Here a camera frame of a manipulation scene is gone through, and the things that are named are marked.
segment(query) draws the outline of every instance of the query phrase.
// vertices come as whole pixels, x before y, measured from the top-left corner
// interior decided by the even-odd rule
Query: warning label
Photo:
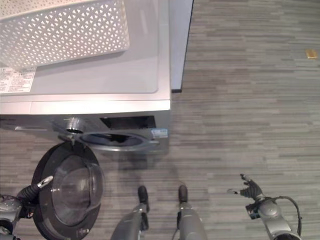
[[[36,67],[14,70],[0,67],[0,94],[28,93],[35,77]]]

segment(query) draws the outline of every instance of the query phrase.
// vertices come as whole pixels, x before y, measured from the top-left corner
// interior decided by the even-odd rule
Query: robot leg
[[[179,187],[180,211],[177,224],[180,230],[180,240],[208,240],[202,221],[192,206],[188,203],[187,187]]]
[[[147,213],[150,209],[145,186],[138,188],[138,196],[140,204],[120,220],[112,234],[111,240],[139,240],[141,232],[148,230]]]

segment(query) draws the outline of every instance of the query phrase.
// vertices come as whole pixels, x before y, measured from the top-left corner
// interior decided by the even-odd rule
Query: washing machine
[[[103,182],[95,150],[168,151],[169,1],[124,1],[128,50],[29,69],[0,94],[0,128],[60,142],[32,180],[53,175],[33,216],[48,240],[80,240],[91,231]]]
[[[40,66],[0,94],[0,127],[117,152],[168,151],[169,3],[125,0],[130,47]]]

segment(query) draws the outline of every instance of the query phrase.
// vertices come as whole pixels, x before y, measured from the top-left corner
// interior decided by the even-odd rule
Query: small yellow object
[[[318,58],[318,53],[314,49],[306,49],[305,54],[308,59],[317,59]]]

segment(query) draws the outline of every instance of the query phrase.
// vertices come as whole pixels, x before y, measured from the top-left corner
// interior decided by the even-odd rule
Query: open washing machine door
[[[94,153],[64,142],[40,160],[32,184],[53,176],[38,196],[34,223],[47,240],[80,240],[93,227],[104,192],[104,175]]]

